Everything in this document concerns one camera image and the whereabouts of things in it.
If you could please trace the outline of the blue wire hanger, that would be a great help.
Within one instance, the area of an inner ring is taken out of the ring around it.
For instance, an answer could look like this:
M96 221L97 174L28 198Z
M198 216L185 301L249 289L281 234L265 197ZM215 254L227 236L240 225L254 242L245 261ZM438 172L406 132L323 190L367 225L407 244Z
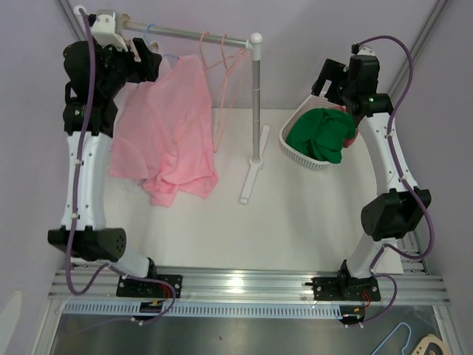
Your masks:
M171 59L178 59L169 53L164 53L157 41L150 41L145 32L141 38L131 40L134 54L133 74L130 82L136 87L146 87L163 80L171 73Z

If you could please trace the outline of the pink wire hanger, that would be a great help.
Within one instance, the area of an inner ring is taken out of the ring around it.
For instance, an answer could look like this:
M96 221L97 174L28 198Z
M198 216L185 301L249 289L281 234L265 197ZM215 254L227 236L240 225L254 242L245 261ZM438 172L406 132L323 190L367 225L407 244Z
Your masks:
M224 69L225 69L225 77L224 77L223 83L220 85L222 87L222 97L221 97L220 107L219 107L218 116L217 116L217 128L216 128L215 137L214 137L214 153L218 153L219 151L220 145L225 135L228 122L231 117L231 110L233 109L233 105L235 101L234 95L232 95L230 104L227 107L224 107L229 80L231 78L231 75L238 68L240 61L246 59L245 48L240 48L231 55L225 54L224 46L225 46L225 41L227 37L228 37L227 34L223 35L221 39L221 45L220 45L221 56L222 56L221 63L223 64Z
M200 36L199 53L206 71L220 68L225 73L224 66L221 63L222 56L220 49L223 35L214 35L210 34L209 31L205 31ZM224 46L225 54L231 55L240 48L245 48L247 55L246 42L243 40L234 39L228 35Z

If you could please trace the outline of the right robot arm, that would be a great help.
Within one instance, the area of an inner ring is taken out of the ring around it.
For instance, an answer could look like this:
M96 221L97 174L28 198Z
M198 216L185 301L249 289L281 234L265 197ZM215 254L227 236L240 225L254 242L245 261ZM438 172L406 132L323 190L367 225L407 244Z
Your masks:
M432 201L429 190L418 187L406 164L391 99L377 91L379 71L374 55L353 55L348 65L327 59L312 86L312 93L319 95L325 82L330 82L325 97L345 106L353 118L375 173L376 197L361 210L364 233L333 281L338 294L348 300L377 289L378 264L386 256L402 253L398 240L417 227Z

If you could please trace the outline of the dusty red t-shirt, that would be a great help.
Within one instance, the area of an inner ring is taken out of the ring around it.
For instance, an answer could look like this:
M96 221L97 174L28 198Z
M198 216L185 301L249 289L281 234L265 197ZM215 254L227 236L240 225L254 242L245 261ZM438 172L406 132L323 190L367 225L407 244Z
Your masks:
M344 106L337 105L337 106L335 106L335 108L339 111L347 112ZM355 142L355 140L357 139L358 136L359 136L359 129L358 129L358 127L356 127L354 136L352 138L346 138L343 142L343 147L345 149L349 148Z

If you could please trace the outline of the light pink t-shirt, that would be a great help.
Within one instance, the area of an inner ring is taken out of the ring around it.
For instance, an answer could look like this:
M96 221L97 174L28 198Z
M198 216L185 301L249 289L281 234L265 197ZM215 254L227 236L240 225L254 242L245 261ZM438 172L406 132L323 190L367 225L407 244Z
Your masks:
M178 192L202 199L212 193L219 181L212 98L198 56L181 57L130 95L115 128L109 175L139 181L153 206L170 207Z

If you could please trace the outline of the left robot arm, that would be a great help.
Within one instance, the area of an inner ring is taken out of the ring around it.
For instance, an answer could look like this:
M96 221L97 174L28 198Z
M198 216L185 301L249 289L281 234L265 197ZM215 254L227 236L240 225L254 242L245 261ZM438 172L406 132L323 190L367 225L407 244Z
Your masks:
M154 263L128 247L122 228L107 227L103 200L118 115L115 96L127 83L156 81L162 58L141 38L134 38L125 50L78 41L63 55L69 77L63 112L69 182L61 225L48 232L48 243L69 259L99 261L135 276L133 288L150 297L159 288Z

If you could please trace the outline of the green t-shirt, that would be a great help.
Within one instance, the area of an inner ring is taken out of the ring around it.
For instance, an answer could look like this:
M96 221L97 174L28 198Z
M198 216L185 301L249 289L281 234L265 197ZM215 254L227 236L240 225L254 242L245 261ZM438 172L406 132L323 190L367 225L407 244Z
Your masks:
M290 129L286 144L307 158L338 164L343 142L355 134L352 117L334 108L315 108L304 113Z

